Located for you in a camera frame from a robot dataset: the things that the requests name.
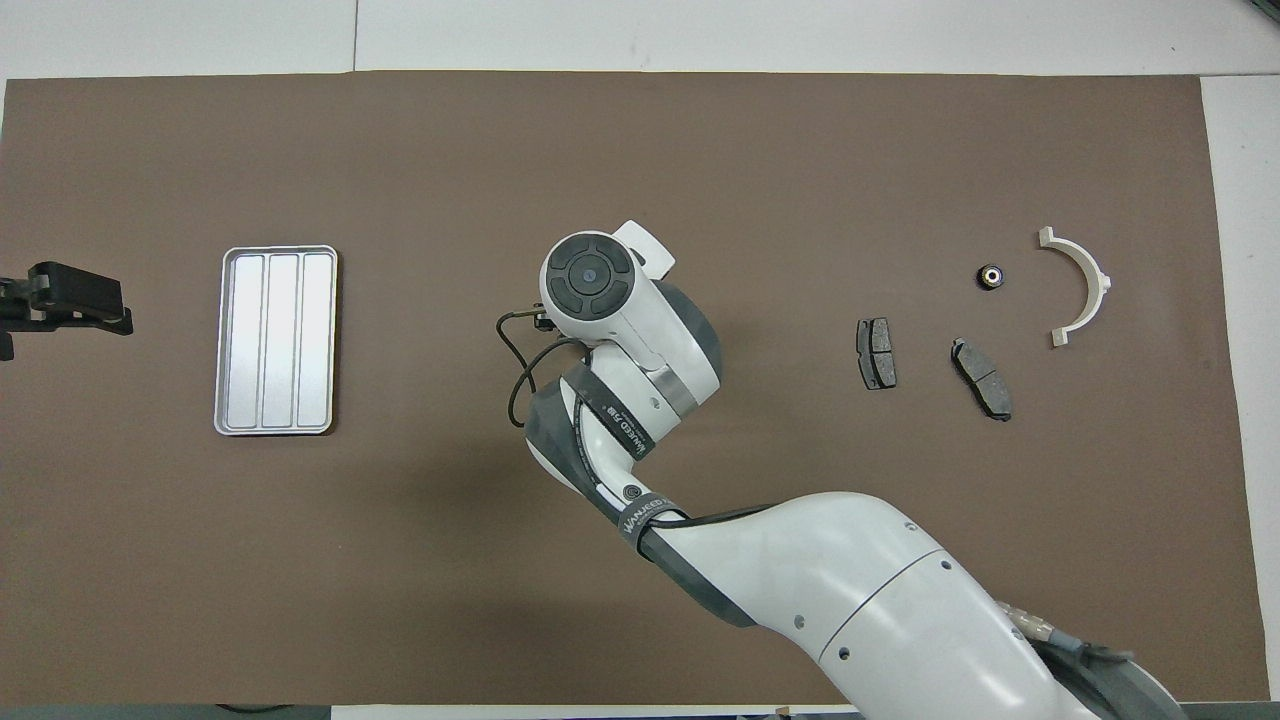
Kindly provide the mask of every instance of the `black control buttons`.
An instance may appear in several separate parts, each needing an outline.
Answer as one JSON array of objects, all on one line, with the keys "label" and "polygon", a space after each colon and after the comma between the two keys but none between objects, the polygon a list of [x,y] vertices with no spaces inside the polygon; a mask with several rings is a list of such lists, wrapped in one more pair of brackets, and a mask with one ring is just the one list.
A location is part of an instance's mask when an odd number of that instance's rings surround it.
[{"label": "black control buttons", "polygon": [[548,295],[570,318],[608,318],[626,304],[634,287],[631,252],[604,233],[577,233],[547,260]]}]

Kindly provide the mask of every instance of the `semicircular bracket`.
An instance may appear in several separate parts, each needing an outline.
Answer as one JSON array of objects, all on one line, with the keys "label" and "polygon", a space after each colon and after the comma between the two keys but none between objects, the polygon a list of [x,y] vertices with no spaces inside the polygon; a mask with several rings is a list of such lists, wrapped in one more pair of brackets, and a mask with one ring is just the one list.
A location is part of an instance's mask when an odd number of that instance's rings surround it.
[{"label": "semicircular bracket", "polygon": [[1061,347],[1066,345],[1068,333],[1074,333],[1075,331],[1083,328],[1098,314],[1098,307],[1102,306],[1102,296],[1111,290],[1111,278],[1108,278],[1102,268],[1098,266],[1098,261],[1089,255],[1089,251],[1080,247],[1079,245],[1053,236],[1053,228],[1046,225],[1041,228],[1039,232],[1041,247],[1048,247],[1051,250],[1057,250],[1064,252],[1075,264],[1080,266],[1084,273],[1084,281],[1089,286],[1088,297],[1084,301],[1084,310],[1080,310],[1080,316],[1075,319],[1070,325],[1064,325],[1061,328],[1053,328],[1050,332],[1050,337],[1053,338],[1053,347]]}]

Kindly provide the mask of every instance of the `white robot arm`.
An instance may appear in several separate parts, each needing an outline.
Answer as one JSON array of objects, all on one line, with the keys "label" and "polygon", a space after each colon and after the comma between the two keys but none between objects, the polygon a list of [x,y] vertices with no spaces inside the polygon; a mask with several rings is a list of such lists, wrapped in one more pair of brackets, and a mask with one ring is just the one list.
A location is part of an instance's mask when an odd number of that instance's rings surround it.
[{"label": "white robot arm", "polygon": [[[1037,639],[1046,625],[997,605],[884,501],[828,492],[689,519],[636,479],[635,462],[723,373],[712,325],[662,281],[673,264],[628,222],[561,240],[539,275],[547,316],[590,351],[534,396],[529,448],[640,555],[721,619],[804,648],[869,720],[1185,717],[1126,659],[1094,671],[1085,646]],[[1120,689],[1098,680],[1112,666],[1124,666]]]}]

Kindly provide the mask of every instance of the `metal tray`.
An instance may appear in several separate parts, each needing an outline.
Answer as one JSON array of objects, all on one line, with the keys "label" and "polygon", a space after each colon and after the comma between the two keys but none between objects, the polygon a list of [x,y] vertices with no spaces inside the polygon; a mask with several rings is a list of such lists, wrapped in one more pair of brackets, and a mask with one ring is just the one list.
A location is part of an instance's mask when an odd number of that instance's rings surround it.
[{"label": "metal tray", "polygon": [[338,252],[233,247],[223,256],[214,428],[320,434],[333,423]]}]

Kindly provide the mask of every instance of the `velcro strap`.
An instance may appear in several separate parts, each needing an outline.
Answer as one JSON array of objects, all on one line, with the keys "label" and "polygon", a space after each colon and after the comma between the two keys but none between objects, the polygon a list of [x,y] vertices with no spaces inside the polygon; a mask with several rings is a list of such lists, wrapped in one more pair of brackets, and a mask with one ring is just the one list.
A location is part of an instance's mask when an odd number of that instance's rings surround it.
[{"label": "velcro strap", "polygon": [[622,539],[627,541],[631,550],[640,552],[640,537],[644,536],[644,529],[654,518],[668,510],[684,515],[680,506],[664,495],[649,492],[632,500],[618,516],[618,532],[622,533]]},{"label": "velcro strap", "polygon": [[653,437],[599,375],[577,363],[563,377],[568,387],[573,388],[573,392],[582,398],[582,404],[600,420],[604,429],[609,430],[613,439],[631,454],[631,457],[639,461],[649,455],[657,445]]}]

